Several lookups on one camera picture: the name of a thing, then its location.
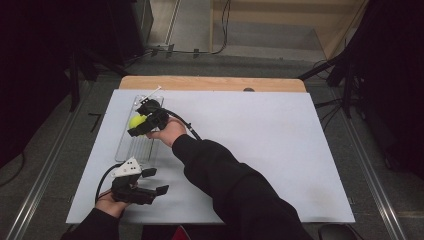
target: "black jacket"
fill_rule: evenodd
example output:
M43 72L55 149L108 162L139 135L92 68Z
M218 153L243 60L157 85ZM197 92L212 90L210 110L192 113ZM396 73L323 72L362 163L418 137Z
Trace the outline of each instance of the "black jacket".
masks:
M243 239L312 239L296 210L256 170L238 162L224 146L180 136L172 151L187 179L213 199L218 216ZM97 209L62 239L118 239L119 220Z

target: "hand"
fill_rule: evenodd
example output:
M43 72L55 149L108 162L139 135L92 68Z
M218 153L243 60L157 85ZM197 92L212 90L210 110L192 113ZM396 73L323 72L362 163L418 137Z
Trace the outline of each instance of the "hand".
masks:
M100 196L101 197L96 202L96 208L116 218L119 218L122 211L131 204L115 202L110 190L100 194Z
M148 138L160 139L168 147L172 147L174 141L183 134L187 134L184 124L180 120L170 117L165 129L147 133L146 136Z

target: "gray floor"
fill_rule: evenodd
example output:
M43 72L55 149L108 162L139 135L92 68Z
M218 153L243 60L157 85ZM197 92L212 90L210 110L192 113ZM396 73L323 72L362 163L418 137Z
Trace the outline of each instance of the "gray floor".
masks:
M181 12L186 11L186 14L189 14L190 11L187 11L187 9L181 9L181 7L188 6L186 3L189 3L188 0L181 0L179 10ZM178 21L179 18L176 19L175 25L179 24ZM181 31L176 31L175 29L177 29L177 26L173 28L170 41L175 44L177 49L180 44L183 46L183 42L187 43L190 41L183 41L183 37L180 37L181 40L177 41L177 35ZM304 44L299 43L301 46L314 45L315 40L312 38L311 33L308 33L308 30L300 29L298 34L298 36L302 34L309 36L304 38ZM160 39L165 38L163 43L166 44L166 36L167 34L162 34L155 41L162 42ZM289 46L287 49L293 48L293 51L295 51L295 47L292 46L297 41L302 42L301 39L302 37L288 39L286 41L287 46ZM252 45L254 46L254 42L235 46L248 47ZM191 51L192 49L190 50L190 48L201 48L204 46L204 41L192 42L192 45L187 44L186 46L187 49L182 50ZM254 51L239 52L234 50L236 53L229 53L229 51L220 55L201 55L196 59L193 59L192 55L188 54L173 54L170 58L167 58L165 54L159 53L155 57L145 56L139 59L127 70L132 74L140 75L293 78L311 69L313 64L321 58L314 55L317 49L313 47L309 49L304 47L298 50L303 52L310 51L310 56L313 57L297 59L297 54L288 54L286 50L284 50L284 55L278 54L277 57L263 56ZM17 239L58 239L66 231L69 226L65 224L65 219L70 208L70 202L78 187L79 179L98 131L98 126L93 130L96 118L90 116L90 114L103 114L105 112L112 91L119 86L119 82L120 77L115 73L102 72L97 82L87 83L90 86L86 89L90 89L90 91L85 95L86 99L77 113L71 114L72 116L69 114L70 98L68 97L39 129L25 149L26 164L22 172L14 181L0 188L2 203L0 205L0 239L6 239L22 204L31 189L33 189L33 184L37 181L37 177L39 177L39 172L43 169L46 160L51 158L49 154L56 139L58 139L63 124L71 116L75 117L74 123L56 156L56 165L49 171L51 175L47 179L48 184L45 189L42 189L42 197L39 202L35 202L35 211L33 215L28 215L30 221L28 221L27 226L23 227L22 235ZM325 81L318 77L307 80L305 84L314 102L331 100L334 98L334 92L337 93L341 90L341 87L329 88ZM324 116L331 109L331 106L324 107L318 109L317 113L319 116ZM422 239L424 235L422 227L424 226L424 181L408 172L393 172L387 169L384 164L384 156L377 147L366 122L356 114L354 108L352 108L352 113L353 118L347 121L353 124L360 136L372 168L382 183L406 237L408 239ZM370 190L371 187L361 167L360 156L358 156L348 131L346 119L341 111L328 124L325 134L346 194L352 199L351 207L356 218L356 223L352 224L352 226L364 239L391 239L377 206L376 198ZM0 169L0 182L13 175L18 169L21 160L21 157L17 157ZM317 229L319 226L321 226L321 223L305 224L305 228L315 239L318 239ZM122 239L139 239L142 231L142 226L140 225L122 225L121 228Z

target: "person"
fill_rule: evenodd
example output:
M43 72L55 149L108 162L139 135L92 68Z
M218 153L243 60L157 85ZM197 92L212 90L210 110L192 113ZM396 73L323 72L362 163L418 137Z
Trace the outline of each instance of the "person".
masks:
M295 208L278 196L263 175L237 161L224 146L190 137L184 124L172 117L165 129L146 135L172 148L184 164L186 178L212 198L213 209L231 231L229 234L238 239L312 239ZM119 239L119 217L128 205L115 202L111 193L105 194L62 240Z

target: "tennis ball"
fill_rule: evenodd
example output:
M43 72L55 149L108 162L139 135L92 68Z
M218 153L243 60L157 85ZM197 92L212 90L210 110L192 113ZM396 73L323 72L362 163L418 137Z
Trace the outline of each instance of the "tennis ball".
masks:
M146 116L144 115L135 115L134 117L132 117L128 123L128 127L131 128L135 128L138 125L140 125L141 123L143 123L144 121L146 121Z

